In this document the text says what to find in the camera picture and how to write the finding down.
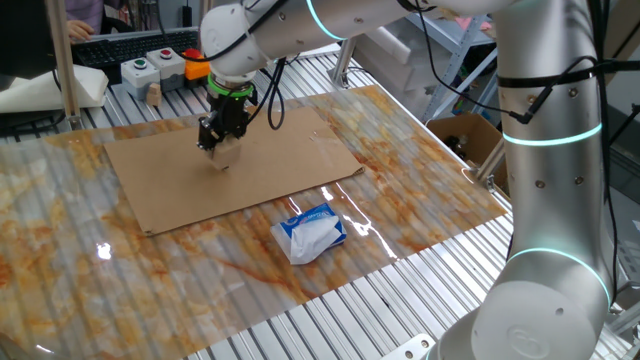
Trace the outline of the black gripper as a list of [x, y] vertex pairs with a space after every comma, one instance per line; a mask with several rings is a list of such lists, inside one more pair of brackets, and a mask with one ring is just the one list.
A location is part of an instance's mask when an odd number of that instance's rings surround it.
[[203, 151], [213, 151], [226, 136], [242, 138], [251, 122], [246, 111], [246, 96], [232, 97], [207, 95], [210, 114], [198, 119], [197, 146]]

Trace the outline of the person's hand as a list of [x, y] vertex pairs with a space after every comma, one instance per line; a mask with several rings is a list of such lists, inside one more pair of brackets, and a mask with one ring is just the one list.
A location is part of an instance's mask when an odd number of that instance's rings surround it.
[[90, 41], [95, 34], [94, 28], [81, 20], [68, 20], [66, 25], [72, 43]]

